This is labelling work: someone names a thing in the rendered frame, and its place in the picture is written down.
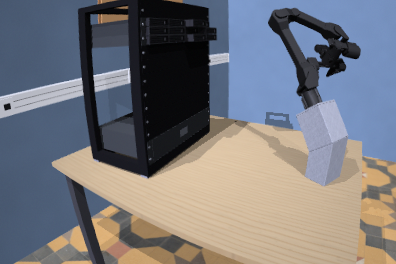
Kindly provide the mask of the black server rack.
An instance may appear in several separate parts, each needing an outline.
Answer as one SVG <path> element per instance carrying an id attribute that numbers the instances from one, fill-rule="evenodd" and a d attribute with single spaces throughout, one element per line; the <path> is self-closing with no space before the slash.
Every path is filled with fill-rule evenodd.
<path id="1" fill-rule="evenodd" d="M 124 6 L 128 9 L 119 9 Z M 95 13 L 122 13 L 128 20 L 91 25 L 90 14 Z M 78 11 L 83 94 L 94 161 L 149 178 L 209 133 L 209 41 L 217 40 L 217 28 L 206 21 L 209 8 L 167 0 L 116 0 Z M 129 46 L 133 112 L 99 126 L 92 48 L 120 46 Z"/>

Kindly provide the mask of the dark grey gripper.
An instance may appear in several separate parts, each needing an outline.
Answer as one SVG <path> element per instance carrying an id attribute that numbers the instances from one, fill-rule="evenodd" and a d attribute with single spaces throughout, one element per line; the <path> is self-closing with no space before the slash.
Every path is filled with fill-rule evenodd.
<path id="1" fill-rule="evenodd" d="M 340 60 L 339 60 L 340 59 Z M 342 58 L 334 58 L 329 55 L 327 49 L 325 49 L 325 55 L 322 57 L 321 62 L 318 62 L 315 57 L 307 57 L 306 59 L 310 64 L 315 63 L 317 70 L 320 67 L 330 68 L 326 74 L 326 77 L 345 71 L 346 65 Z M 339 62 L 336 62 L 339 61 Z M 335 63 L 336 62 L 336 63 Z"/>

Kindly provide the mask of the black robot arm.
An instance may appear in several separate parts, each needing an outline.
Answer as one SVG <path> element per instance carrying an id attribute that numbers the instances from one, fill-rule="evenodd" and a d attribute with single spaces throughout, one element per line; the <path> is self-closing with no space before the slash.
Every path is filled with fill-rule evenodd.
<path id="1" fill-rule="evenodd" d="M 314 63 L 310 64 L 307 62 L 298 43 L 291 33 L 289 23 L 294 21 L 320 33 L 324 39 L 328 40 L 329 48 L 327 45 L 319 44 L 316 44 L 314 47 L 314 51 L 321 54 L 319 56 L 320 59 L 325 55 L 325 49 L 327 49 L 329 55 L 334 58 L 338 58 L 342 53 L 342 56 L 344 57 L 358 59 L 361 49 L 356 43 L 348 42 L 349 37 L 337 24 L 323 22 L 299 11 L 297 8 L 276 9 L 272 12 L 268 25 L 280 36 L 296 67 L 296 75 L 299 82 L 296 93 L 302 97 L 301 101 L 306 110 L 306 108 L 308 109 L 315 104 L 322 102 L 320 94 L 316 88 L 319 86 L 319 71 Z M 341 36 L 342 39 L 339 41 L 338 39 Z"/>

